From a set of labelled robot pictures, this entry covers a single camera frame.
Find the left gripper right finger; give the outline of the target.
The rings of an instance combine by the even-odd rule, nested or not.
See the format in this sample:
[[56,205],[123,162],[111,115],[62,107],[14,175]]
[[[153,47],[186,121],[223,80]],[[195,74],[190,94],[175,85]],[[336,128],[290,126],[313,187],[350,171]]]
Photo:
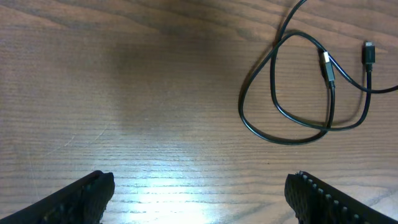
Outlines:
[[289,174],[284,195],[300,224],[397,224],[308,172]]

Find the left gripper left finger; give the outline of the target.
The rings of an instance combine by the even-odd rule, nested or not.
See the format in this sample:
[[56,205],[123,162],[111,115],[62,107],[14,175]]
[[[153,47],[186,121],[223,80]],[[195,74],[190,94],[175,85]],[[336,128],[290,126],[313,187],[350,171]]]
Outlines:
[[114,175],[96,170],[1,219],[8,224],[99,223],[115,189]]

